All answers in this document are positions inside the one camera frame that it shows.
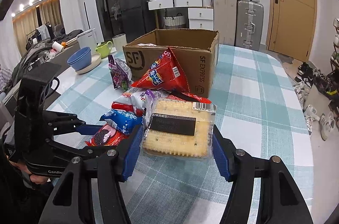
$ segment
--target blue snack package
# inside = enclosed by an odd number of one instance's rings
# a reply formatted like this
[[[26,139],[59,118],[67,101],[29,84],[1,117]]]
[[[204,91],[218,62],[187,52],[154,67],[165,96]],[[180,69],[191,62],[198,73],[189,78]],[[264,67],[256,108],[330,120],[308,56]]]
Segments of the blue snack package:
[[[130,135],[133,128],[142,123],[142,117],[137,117],[132,112],[110,109],[100,117],[100,121],[106,121],[109,126]]]

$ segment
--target metal screw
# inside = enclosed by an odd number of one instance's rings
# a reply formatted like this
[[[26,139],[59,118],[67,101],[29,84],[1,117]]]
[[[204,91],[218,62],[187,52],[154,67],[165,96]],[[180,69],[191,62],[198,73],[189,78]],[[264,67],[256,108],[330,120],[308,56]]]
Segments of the metal screw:
[[[272,161],[275,162],[275,163],[280,163],[281,159],[278,156],[273,156]]]
[[[239,156],[244,156],[244,155],[245,155],[245,151],[244,151],[243,149],[237,149],[237,150],[235,151],[235,153],[236,153],[237,155],[239,155]]]
[[[110,149],[109,151],[107,151],[107,155],[108,156],[114,156],[117,152],[115,151],[115,149]]]
[[[73,159],[72,159],[72,163],[74,163],[74,164],[77,164],[77,163],[79,163],[80,162],[80,157],[79,156],[76,156],[76,157],[74,157]]]

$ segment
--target beige suitcase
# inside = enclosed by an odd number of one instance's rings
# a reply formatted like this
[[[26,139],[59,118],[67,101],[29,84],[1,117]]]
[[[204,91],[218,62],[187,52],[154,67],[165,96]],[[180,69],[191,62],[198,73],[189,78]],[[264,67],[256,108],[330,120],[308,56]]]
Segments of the beige suitcase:
[[[234,46],[237,27],[237,0],[214,1],[214,30],[219,31],[220,44]]]

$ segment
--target floor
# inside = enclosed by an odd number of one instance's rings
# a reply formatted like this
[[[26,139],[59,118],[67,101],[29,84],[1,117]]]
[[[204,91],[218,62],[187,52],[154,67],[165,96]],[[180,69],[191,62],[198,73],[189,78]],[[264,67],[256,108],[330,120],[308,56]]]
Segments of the floor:
[[[286,73],[293,81],[295,73],[301,61],[284,59],[278,53],[265,50],[262,47],[260,52],[267,53],[279,60]],[[339,203],[339,132],[333,131],[326,141],[320,136],[320,124],[315,121],[312,126],[311,146],[314,164],[314,191],[311,216],[314,224],[323,224],[331,215]]]

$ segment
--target mug handle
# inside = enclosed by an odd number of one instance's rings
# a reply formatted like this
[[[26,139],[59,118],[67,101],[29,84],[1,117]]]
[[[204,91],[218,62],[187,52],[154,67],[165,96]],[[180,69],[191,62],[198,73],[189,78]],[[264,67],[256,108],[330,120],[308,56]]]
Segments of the mug handle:
[[[110,51],[111,51],[111,50],[112,50],[112,48],[113,48],[113,43],[112,43],[112,41],[108,41],[106,44],[107,44],[108,48],[109,48],[109,49],[110,49]]]

